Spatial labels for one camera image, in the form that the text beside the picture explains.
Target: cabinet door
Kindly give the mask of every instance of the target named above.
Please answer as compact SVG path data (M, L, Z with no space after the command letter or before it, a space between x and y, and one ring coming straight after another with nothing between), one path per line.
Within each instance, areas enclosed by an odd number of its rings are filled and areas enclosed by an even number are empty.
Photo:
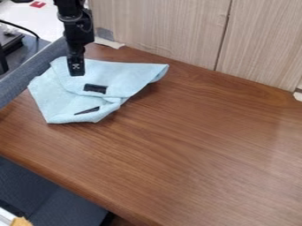
M293 91L301 47L301 0L233 0L217 70Z
M94 26L116 41L214 69L230 0L91 0Z

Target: gray carpet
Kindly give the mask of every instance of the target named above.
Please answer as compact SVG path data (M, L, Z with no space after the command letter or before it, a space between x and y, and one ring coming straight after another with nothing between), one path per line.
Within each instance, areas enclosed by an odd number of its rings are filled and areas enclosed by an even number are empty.
M34 226L99 226L107 210L0 157L0 200Z

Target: wooden table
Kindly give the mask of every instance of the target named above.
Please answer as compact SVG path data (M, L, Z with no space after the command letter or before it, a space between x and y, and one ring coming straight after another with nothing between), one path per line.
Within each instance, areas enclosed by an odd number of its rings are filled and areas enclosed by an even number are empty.
M1 110L0 154L137 225L302 225L290 93L129 48L87 56L170 70L99 124L45 124L25 91Z

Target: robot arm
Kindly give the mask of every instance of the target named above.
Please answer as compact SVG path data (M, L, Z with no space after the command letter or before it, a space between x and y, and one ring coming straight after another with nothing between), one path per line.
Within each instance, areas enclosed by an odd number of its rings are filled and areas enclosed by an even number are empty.
M54 0L58 18L64 23L68 44L67 64L72 76L85 74L85 45L94 41L91 11L84 8L85 0Z

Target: light blue cloth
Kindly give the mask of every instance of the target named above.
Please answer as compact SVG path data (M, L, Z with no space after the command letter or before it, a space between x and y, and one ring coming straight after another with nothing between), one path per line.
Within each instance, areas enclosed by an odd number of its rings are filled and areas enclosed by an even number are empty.
M28 89L47 123L97 123L148 83L161 79L169 66L86 60L86 68L85 76L72 77L66 58L60 57L31 81ZM85 84L107 87L106 94L84 91ZM97 107L97 111L81 113Z

